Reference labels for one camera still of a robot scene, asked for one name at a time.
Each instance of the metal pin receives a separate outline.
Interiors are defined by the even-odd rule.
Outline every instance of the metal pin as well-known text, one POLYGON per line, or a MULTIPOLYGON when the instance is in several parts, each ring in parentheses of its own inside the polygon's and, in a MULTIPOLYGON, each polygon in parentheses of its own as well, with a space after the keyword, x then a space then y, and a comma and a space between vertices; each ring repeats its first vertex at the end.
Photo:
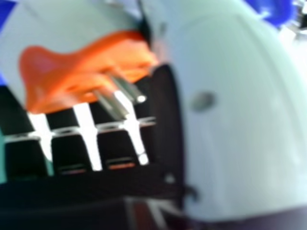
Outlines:
POLYGON ((100 104, 115 120, 125 120, 129 114, 125 106, 116 98, 115 92, 111 96, 103 95, 99 90, 94 90, 93 94, 97 97, 100 104))
POLYGON ((140 104, 147 100, 147 97, 134 84, 122 77, 110 76, 116 86, 129 98, 133 104, 140 104))

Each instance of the blue object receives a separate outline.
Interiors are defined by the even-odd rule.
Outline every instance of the blue object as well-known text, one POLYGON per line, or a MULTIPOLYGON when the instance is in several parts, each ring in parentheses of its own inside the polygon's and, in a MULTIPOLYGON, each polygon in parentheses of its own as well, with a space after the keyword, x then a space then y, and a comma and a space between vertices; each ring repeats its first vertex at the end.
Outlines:
MULTIPOLYGON (((3 25, 7 19, 7 17, 10 15, 12 9, 14 8, 16 3, 11 1, 3 1, 0 0, 0 32, 3 28, 3 25)), ((5 82, 0 74, 0 86, 5 85, 5 82)))
POLYGON ((280 26, 294 16, 293 0, 245 0, 257 13, 275 26, 280 26))

